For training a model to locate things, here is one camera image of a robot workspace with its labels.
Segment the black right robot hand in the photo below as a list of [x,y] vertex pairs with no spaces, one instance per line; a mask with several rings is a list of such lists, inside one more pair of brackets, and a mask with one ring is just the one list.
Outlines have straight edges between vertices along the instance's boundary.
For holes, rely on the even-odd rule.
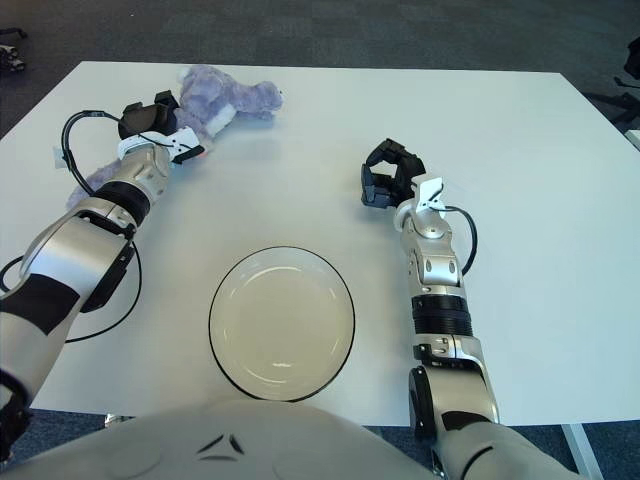
[[[372,168],[380,163],[394,165],[395,174],[374,173]],[[400,143],[386,139],[361,165],[361,202],[367,207],[397,208],[414,197],[412,179],[425,173],[424,164],[417,155],[408,152]]]

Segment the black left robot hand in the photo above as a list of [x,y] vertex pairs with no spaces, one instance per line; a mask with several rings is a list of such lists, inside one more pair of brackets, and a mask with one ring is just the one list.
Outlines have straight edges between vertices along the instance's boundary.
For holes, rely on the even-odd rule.
[[128,105],[118,123],[121,141],[117,156],[122,160],[127,152],[143,145],[165,148],[170,162],[181,165],[201,155],[205,149],[190,127],[179,128],[175,112],[178,102],[170,90],[155,95],[154,102]]

